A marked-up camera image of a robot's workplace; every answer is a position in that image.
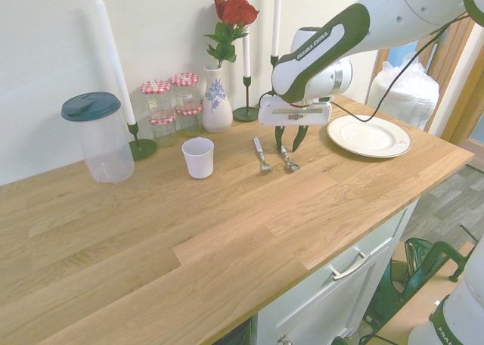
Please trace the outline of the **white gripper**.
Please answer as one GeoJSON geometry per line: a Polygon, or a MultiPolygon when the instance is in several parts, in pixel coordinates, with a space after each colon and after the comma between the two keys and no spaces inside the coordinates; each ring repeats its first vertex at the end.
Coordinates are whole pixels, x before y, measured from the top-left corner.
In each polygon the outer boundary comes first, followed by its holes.
{"type": "Polygon", "coordinates": [[[285,126],[298,126],[292,147],[292,151],[296,151],[306,136],[308,126],[327,124],[331,113],[332,107],[328,102],[294,107],[278,96],[266,96],[261,100],[258,120],[264,126],[276,126],[275,144],[278,152],[282,148],[285,126]]]}

